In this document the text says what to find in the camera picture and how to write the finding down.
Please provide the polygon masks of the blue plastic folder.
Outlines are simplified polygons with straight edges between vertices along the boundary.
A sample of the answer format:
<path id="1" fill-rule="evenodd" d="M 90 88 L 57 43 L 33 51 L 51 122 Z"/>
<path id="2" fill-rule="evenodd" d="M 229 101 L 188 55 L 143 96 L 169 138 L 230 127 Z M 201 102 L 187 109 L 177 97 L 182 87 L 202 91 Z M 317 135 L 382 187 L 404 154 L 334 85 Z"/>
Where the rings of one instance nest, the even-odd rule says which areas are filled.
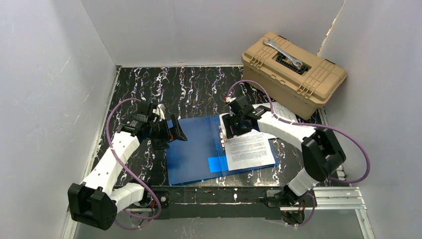
<path id="1" fill-rule="evenodd" d="M 188 140 L 176 140 L 166 150 L 170 185 L 184 185 L 279 164 L 275 150 L 271 149 L 269 163 L 229 170 L 219 137 L 220 116 L 181 119 L 179 123 Z"/>

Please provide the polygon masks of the white printed paper sheet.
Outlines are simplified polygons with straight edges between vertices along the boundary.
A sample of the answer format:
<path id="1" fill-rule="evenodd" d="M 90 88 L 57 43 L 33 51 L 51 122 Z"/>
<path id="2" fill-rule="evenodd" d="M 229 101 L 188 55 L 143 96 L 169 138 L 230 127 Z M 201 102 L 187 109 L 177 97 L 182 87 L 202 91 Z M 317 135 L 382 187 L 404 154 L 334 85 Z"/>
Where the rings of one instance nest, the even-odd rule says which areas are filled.
<path id="1" fill-rule="evenodd" d="M 267 133 L 252 130 L 246 134 L 227 138 L 228 134 L 219 115 L 219 136 L 226 159 L 220 163 L 228 171 L 269 167 L 277 164 Z"/>

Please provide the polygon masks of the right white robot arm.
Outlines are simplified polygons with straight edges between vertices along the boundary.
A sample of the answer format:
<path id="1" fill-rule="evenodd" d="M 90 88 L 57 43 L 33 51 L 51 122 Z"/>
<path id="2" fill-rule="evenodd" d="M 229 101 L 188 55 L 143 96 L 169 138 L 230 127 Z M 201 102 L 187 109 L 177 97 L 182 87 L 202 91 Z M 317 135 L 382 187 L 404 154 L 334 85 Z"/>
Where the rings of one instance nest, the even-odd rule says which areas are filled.
<path id="1" fill-rule="evenodd" d="M 254 107 L 244 96 L 225 99 L 230 112 L 222 116 L 226 139 L 251 132 L 268 133 L 298 148 L 303 155 L 303 168 L 273 196 L 261 202 L 293 205 L 302 195 L 325 181 L 346 160 L 333 130 L 325 127 L 297 125 L 283 118 L 269 107 Z"/>

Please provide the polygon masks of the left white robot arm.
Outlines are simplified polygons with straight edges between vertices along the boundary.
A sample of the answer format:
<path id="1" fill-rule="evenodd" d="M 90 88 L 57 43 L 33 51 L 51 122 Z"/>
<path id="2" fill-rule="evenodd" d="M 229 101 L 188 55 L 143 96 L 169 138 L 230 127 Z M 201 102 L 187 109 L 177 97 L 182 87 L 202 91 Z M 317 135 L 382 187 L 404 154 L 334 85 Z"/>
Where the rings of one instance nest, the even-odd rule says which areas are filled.
<path id="1" fill-rule="evenodd" d="M 169 127 L 162 104 L 140 103 L 116 128 L 114 136 L 106 129 L 109 148 L 92 172 L 81 183 L 73 183 L 67 192 L 69 211 L 73 221 L 101 230 L 108 230 L 119 212 L 135 202 L 142 202 L 149 194 L 157 212 L 144 217 L 157 218 L 162 211 L 160 198 L 126 165 L 128 159 L 145 139 L 152 149 L 168 149 L 174 140 L 186 141 L 177 117 L 171 115 Z"/>

